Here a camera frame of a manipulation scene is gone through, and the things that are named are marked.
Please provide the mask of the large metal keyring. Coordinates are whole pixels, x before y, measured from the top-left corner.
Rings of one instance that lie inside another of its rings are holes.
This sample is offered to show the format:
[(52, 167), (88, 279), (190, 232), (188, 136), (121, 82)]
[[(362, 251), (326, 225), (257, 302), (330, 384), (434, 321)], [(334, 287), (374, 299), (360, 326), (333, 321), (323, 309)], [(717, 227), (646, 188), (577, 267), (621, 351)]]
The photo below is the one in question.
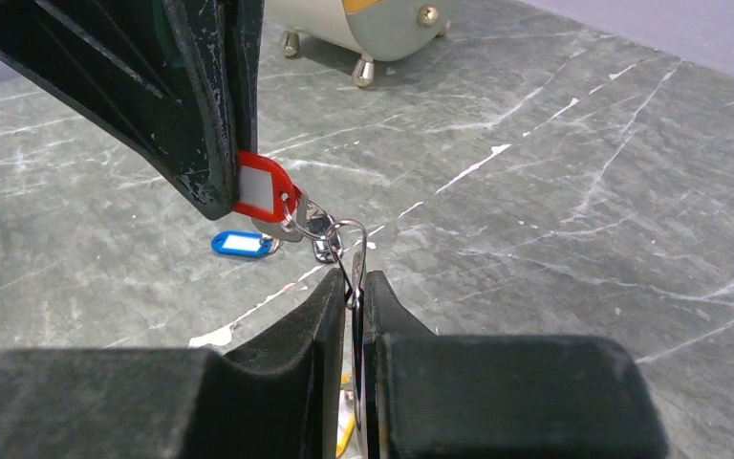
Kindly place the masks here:
[(354, 411), (355, 411), (355, 427), (354, 438), (359, 454), (362, 458), (369, 457), (368, 441), (364, 433), (363, 408), (364, 408), (364, 361), (363, 361), (363, 275), (365, 271), (365, 254), (364, 250), (355, 253), (352, 269), (352, 298), (351, 306), (351, 326), (352, 326), (352, 347), (353, 347), (353, 384), (354, 384)]

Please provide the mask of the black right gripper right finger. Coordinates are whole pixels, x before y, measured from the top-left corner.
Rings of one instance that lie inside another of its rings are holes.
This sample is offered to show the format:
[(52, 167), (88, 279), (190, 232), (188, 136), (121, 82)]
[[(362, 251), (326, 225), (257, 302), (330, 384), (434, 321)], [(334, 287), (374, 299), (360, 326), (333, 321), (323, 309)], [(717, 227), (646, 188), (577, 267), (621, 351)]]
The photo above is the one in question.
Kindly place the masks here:
[(623, 346), (587, 335), (439, 335), (366, 277), (367, 458), (664, 458), (668, 439)]

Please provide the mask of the yellow key tag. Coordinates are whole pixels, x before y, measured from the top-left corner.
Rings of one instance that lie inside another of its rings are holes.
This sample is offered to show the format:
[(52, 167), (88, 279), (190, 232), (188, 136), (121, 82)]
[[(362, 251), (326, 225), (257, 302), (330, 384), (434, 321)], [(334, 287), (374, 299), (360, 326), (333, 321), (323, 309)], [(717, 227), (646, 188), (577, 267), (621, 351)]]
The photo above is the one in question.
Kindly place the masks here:
[(340, 379), (338, 399), (336, 458), (341, 458), (345, 453), (350, 443), (355, 424), (355, 396), (352, 376), (350, 374), (343, 374)]

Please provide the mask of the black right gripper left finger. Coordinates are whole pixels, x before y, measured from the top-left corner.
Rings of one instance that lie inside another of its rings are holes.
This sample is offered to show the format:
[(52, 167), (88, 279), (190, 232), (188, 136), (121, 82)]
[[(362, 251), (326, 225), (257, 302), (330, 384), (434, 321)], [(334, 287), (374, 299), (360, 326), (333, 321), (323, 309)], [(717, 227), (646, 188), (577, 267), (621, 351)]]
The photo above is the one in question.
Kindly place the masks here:
[(345, 282), (226, 354), (0, 351), (0, 458), (332, 458)]

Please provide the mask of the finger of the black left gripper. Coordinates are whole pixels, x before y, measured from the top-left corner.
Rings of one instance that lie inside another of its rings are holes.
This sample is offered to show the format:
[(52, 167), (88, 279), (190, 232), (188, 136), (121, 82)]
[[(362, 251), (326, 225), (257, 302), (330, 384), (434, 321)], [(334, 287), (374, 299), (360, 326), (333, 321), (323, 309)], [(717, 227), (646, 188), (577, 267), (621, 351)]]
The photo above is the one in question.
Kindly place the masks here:
[(224, 2), (228, 89), (237, 147), (257, 152), (257, 84), (264, 23), (264, 0)]
[(0, 60), (139, 153), (201, 214), (238, 199), (232, 1), (0, 1)]

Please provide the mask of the red key tag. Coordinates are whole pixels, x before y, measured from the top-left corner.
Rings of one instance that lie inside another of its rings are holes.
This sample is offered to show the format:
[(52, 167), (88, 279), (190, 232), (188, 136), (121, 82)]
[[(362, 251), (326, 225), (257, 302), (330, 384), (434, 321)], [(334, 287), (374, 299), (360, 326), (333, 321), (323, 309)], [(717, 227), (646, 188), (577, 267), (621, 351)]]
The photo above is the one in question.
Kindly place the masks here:
[(299, 189), (276, 161), (240, 150), (239, 198), (232, 211), (265, 223), (285, 220), (285, 209), (296, 210)]

